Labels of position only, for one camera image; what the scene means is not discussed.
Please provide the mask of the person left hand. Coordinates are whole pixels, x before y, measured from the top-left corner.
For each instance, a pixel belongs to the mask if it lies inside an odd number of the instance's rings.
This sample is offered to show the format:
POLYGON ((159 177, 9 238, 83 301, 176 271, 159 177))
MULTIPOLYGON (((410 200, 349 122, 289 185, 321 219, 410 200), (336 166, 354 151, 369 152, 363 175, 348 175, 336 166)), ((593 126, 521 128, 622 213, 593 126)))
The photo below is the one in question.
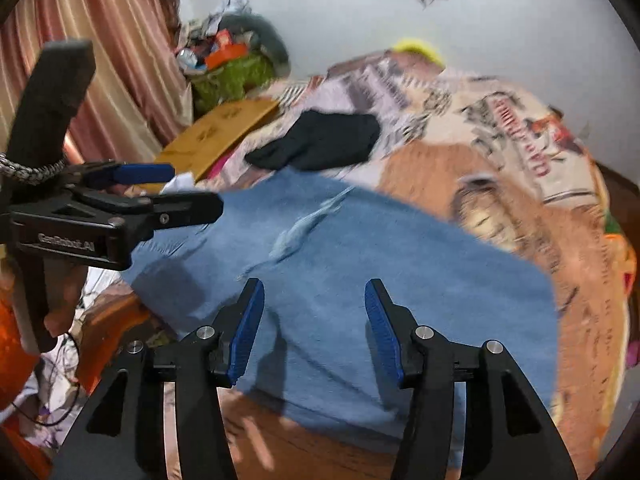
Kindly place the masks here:
POLYGON ((1 260, 1 295, 10 302, 27 354, 49 352, 70 329, 87 272, 81 264, 24 252, 1 260))

